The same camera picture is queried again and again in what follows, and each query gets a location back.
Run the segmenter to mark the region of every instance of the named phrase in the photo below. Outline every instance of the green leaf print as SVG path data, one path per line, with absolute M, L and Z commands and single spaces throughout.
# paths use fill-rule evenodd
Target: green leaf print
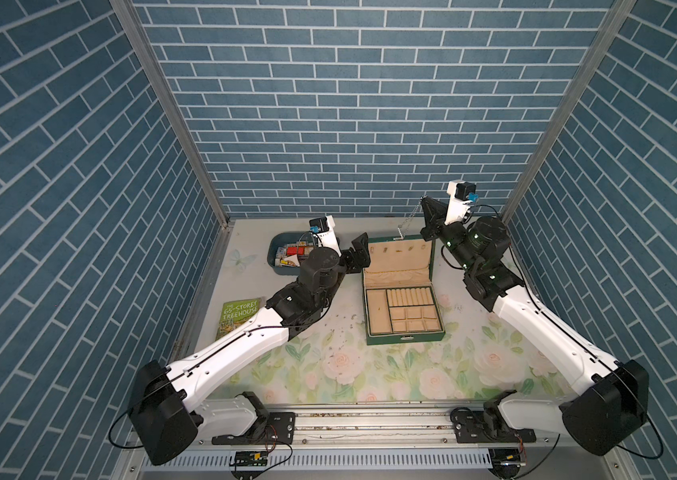
M 467 372 L 459 372 L 458 375 L 456 376 L 456 385 L 458 385 L 458 388 L 463 390 L 467 389 L 467 386 L 469 385 L 469 379 L 468 373 Z
M 552 384 L 549 383 L 549 379 L 546 379 L 544 376 L 541 377 L 541 386 L 546 393 L 549 395 L 554 395 L 554 387 L 552 387 Z
M 301 385 L 298 377 L 298 370 L 295 370 L 294 366 L 288 369 L 288 373 L 286 374 L 286 383 L 288 384 L 289 389 Z
M 258 365 L 263 365 L 272 357 L 272 351 L 266 352 L 260 359 L 258 359 Z
M 292 356 L 295 360 L 301 361 L 301 353 L 299 353 L 298 350 L 295 349 L 295 346 L 290 343 L 286 345 L 286 352 L 288 352 L 288 355 Z
M 352 386 L 354 387 L 355 390 L 359 390 L 365 386 L 365 381 L 366 381 L 365 374 L 360 373 L 359 375 L 354 377 L 354 383 L 352 383 Z
M 416 360 L 416 351 L 415 350 L 409 350 L 405 354 L 405 368 L 410 369 L 411 366 L 413 366 L 413 362 Z
M 490 329 L 489 326 L 484 326 L 483 327 L 483 333 L 485 336 L 491 340 L 496 340 L 496 334 L 493 333 L 493 331 Z
M 275 378 L 275 370 L 276 369 L 270 369 L 270 368 L 263 370 L 262 375 L 261 375 L 261 383 L 266 385 L 269 382 L 271 382 L 272 379 Z
M 335 399 L 335 400 L 338 400 L 338 399 L 355 399 L 354 387 L 351 386 L 351 385 L 344 385 L 344 386 L 341 387 L 341 389 L 339 389 L 337 392 L 335 392 L 332 396 L 333 396 L 333 399 Z
M 535 382 L 533 379 L 525 379 L 523 382 L 522 388 L 519 389 L 520 392 L 524 393 L 525 395 L 529 395 L 532 391 L 533 388 L 535 387 Z
M 322 339 L 322 348 L 328 346 L 328 343 L 330 343 L 331 340 L 333 340 L 333 330 L 331 330 L 331 332 L 328 333 L 324 339 Z
M 483 395 L 485 395 L 485 398 L 493 398 L 501 392 L 501 389 L 483 389 Z
M 468 372 L 472 363 L 469 360 L 461 360 L 456 367 L 457 372 Z

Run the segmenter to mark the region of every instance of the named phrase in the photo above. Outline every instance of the brick pattern wall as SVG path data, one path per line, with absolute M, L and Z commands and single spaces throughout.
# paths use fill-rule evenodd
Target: brick pattern wall
M 511 227 L 544 301 L 649 370 L 667 452 L 635 462 L 677 478 L 677 2 L 637 1 Z
M 217 230 L 107 0 L 0 0 L 0 479 L 112 473 Z
M 232 216 L 502 206 L 612 0 L 136 0 Z

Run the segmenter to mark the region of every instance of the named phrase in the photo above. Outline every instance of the book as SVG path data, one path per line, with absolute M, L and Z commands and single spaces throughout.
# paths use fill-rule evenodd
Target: book
M 221 319 L 218 321 L 216 340 L 250 320 L 250 317 L 258 312 L 260 303 L 260 298 L 225 302 L 221 308 Z

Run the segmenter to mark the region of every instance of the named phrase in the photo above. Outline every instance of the metal base plate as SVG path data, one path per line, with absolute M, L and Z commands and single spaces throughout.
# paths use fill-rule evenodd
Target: metal base plate
M 482 415 L 482 410 L 474 411 L 474 414 Z M 459 443 L 515 443 L 517 437 L 514 432 L 523 439 L 525 443 L 535 442 L 535 432 L 528 428 L 515 430 L 514 432 L 500 432 L 497 437 L 490 437 L 483 429 L 479 418 L 471 416 L 468 412 L 454 412 L 453 431 L 456 433 L 456 441 Z
M 213 445 L 264 445 L 265 443 L 272 444 L 277 440 L 277 443 L 293 444 L 293 431 L 295 430 L 295 413 L 293 412 L 274 412 L 269 415 L 266 420 L 266 428 L 264 438 L 247 438 L 244 436 L 235 437 L 231 435 L 224 435 L 213 437 Z

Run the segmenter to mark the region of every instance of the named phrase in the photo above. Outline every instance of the floral tablecloth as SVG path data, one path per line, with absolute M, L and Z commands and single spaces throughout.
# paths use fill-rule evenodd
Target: floral tablecloth
M 263 236 L 267 246 L 272 236 Z M 279 286 L 262 278 L 266 250 L 251 250 L 249 239 L 235 238 L 218 283 L 238 285 L 239 298 L 270 295 Z M 439 342 L 366 345 L 361 277 L 347 276 L 322 321 L 244 367 L 211 398 L 245 390 L 266 404 L 485 399 L 504 389 L 548 397 L 571 393 L 521 333 L 469 296 L 462 275 L 436 256 L 433 288 L 446 331 Z M 283 285 L 291 279 L 282 278 Z

